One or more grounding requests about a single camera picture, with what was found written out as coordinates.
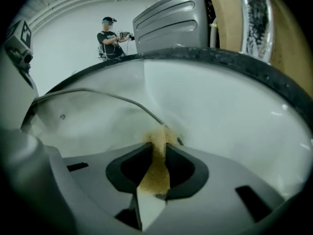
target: black opening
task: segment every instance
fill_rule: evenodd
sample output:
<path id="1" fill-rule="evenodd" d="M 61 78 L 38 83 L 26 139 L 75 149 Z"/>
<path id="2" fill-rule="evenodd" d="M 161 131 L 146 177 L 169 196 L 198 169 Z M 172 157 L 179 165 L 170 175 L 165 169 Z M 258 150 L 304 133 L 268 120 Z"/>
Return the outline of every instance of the black opening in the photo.
<path id="1" fill-rule="evenodd" d="M 171 188 L 184 183 L 195 172 L 194 164 L 177 152 L 166 152 L 165 165 L 170 174 Z"/>
<path id="2" fill-rule="evenodd" d="M 85 167 L 88 167 L 89 165 L 86 162 L 82 162 L 82 163 L 78 163 L 78 164 L 71 164 L 67 166 L 67 169 L 69 171 L 75 171 L 75 170 L 79 170 Z"/>
<path id="3" fill-rule="evenodd" d="M 24 62 L 25 62 L 26 64 L 29 64 L 32 59 L 33 59 L 33 57 L 32 57 L 31 55 L 26 55 L 26 56 L 24 57 Z"/>
<path id="4" fill-rule="evenodd" d="M 115 218 L 137 230 L 142 230 L 136 195 L 133 196 L 129 208 L 122 210 L 118 215 L 115 216 Z"/>
<path id="5" fill-rule="evenodd" d="M 147 173 L 152 163 L 151 147 L 124 160 L 121 164 L 121 171 L 125 177 L 133 181 L 138 186 Z"/>
<path id="6" fill-rule="evenodd" d="M 250 212 L 254 222 L 259 222 L 272 212 L 266 203 L 249 186 L 242 186 L 235 190 Z"/>

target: white wall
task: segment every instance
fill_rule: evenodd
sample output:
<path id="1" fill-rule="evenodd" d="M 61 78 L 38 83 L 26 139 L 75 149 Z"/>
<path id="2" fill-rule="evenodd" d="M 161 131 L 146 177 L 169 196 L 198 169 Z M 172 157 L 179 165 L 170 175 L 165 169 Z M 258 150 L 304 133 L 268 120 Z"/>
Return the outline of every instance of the white wall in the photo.
<path id="1" fill-rule="evenodd" d="M 155 0 L 102 2 L 80 6 L 66 12 L 38 30 L 33 37 L 34 58 L 30 75 L 39 95 L 55 85 L 100 62 L 97 58 L 98 41 L 104 17 L 114 17 L 114 31 L 133 32 L 133 19 Z M 127 42 L 121 47 L 127 51 Z M 128 55 L 135 54 L 135 41 L 128 44 Z"/>

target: black t-shirt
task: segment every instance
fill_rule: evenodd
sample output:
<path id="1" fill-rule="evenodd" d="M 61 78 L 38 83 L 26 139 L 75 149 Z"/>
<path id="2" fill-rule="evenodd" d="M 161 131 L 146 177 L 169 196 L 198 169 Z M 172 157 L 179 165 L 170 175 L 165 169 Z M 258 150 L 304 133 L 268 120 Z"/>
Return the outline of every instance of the black t-shirt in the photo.
<path id="1" fill-rule="evenodd" d="M 121 46 L 119 46 L 118 41 L 116 41 L 113 44 L 105 46 L 102 43 L 103 40 L 111 39 L 113 37 L 116 37 L 116 34 L 112 31 L 101 31 L 100 33 L 97 34 L 98 42 L 101 44 L 103 52 L 107 54 L 109 59 L 119 57 L 120 55 L 123 54 L 123 49 L 121 48 Z"/>

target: wooden panel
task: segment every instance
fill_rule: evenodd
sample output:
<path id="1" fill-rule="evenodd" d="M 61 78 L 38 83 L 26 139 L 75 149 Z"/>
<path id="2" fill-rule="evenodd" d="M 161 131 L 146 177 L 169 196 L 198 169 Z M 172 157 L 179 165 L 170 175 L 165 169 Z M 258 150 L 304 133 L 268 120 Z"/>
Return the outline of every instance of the wooden panel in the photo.
<path id="1" fill-rule="evenodd" d="M 242 41 L 240 0 L 212 0 L 222 49 L 238 52 Z M 313 57 L 296 19 L 282 0 L 271 0 L 274 46 L 271 64 L 313 97 Z"/>

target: man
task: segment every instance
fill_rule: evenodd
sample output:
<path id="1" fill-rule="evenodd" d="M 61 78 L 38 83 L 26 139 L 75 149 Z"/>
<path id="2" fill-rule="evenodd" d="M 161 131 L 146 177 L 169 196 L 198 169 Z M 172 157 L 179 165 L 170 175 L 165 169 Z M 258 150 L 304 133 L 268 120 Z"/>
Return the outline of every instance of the man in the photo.
<path id="1" fill-rule="evenodd" d="M 102 31 L 97 34 L 99 42 L 98 53 L 103 61 L 126 56 L 119 43 L 129 40 L 128 32 L 123 32 L 117 36 L 112 32 L 112 27 L 116 20 L 111 17 L 105 17 L 102 20 Z"/>

